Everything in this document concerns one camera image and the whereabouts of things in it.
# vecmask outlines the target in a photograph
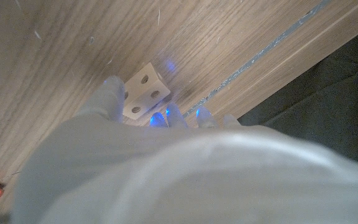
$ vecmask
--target wooden board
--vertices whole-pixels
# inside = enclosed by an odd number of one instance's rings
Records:
[[[152,62],[172,91],[127,124],[171,101],[184,113],[318,4],[0,0],[0,217],[24,161],[108,76],[126,81]],[[357,33],[358,1],[332,0],[206,106],[240,116]]]

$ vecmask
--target gloved hand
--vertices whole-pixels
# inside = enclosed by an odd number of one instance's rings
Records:
[[[129,126],[123,107],[110,77],[52,131],[20,173],[13,224],[358,223],[358,164],[323,146],[232,116],[214,128],[206,108],[201,129],[176,105],[168,124]]]
[[[77,114],[97,113],[112,121],[122,122],[124,93],[124,84],[121,79],[115,76],[109,77],[91,95]],[[176,104],[171,103],[167,106],[166,115],[168,124],[165,122],[163,115],[157,112],[151,117],[150,126],[159,128],[187,128],[186,121],[183,119]],[[199,128],[218,127],[211,113],[203,106],[197,110],[196,117]],[[231,114],[225,115],[223,123],[224,127],[227,128],[240,126],[240,123]]]

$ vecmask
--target scratch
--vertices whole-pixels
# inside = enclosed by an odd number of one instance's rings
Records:
[[[92,80],[93,80],[93,77],[89,80],[88,84],[86,84],[87,87],[88,87],[88,85],[91,84]]]
[[[18,171],[18,172],[16,172],[16,173],[11,174],[11,175],[7,175],[7,176],[1,178],[0,181],[3,180],[3,179],[5,179],[5,178],[7,178],[7,177],[12,177],[12,176],[15,175],[15,174],[20,174],[21,172],[22,172],[22,171]]]
[[[15,0],[15,2],[16,2],[16,4],[17,4],[17,7],[19,7],[20,11],[23,12],[22,6],[20,6],[19,0]]]
[[[38,32],[36,30],[34,31],[34,33],[35,33],[35,35],[37,36],[38,39],[42,40],[41,36],[38,34]]]
[[[157,27],[160,25],[160,6],[158,7],[158,22]]]

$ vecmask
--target metal strip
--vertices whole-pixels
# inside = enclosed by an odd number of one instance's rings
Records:
[[[294,23],[290,28],[288,28],[284,33],[279,35],[276,39],[273,40],[268,46],[266,46],[263,50],[261,50],[259,53],[257,53],[254,57],[252,57],[247,63],[245,63],[240,69],[238,69],[236,72],[234,72],[232,75],[230,75],[226,80],[224,80],[219,87],[214,89],[209,93],[207,97],[202,98],[198,103],[196,103],[194,106],[192,106],[184,115],[183,117],[186,118],[192,112],[196,111],[200,106],[202,106],[204,103],[206,103],[208,100],[210,100],[215,94],[217,94],[219,91],[221,91],[226,85],[230,84],[233,80],[235,80],[243,71],[247,70],[249,67],[251,67],[256,61],[258,61],[260,58],[262,58],[267,52],[271,51],[274,47],[276,47],[281,41],[283,41],[285,38],[287,38],[289,35],[291,35],[294,31],[297,30],[297,28],[301,27],[302,24],[304,24],[306,21],[308,21],[310,18],[312,18],[314,15],[316,15],[320,10],[322,10],[326,5],[328,5],[331,2],[331,0],[322,0],[317,6],[312,8],[308,13],[306,13],[302,18],[300,18],[296,23]]]

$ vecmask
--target dark fabric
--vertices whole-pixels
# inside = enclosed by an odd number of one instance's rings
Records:
[[[358,36],[239,118],[358,161]]]

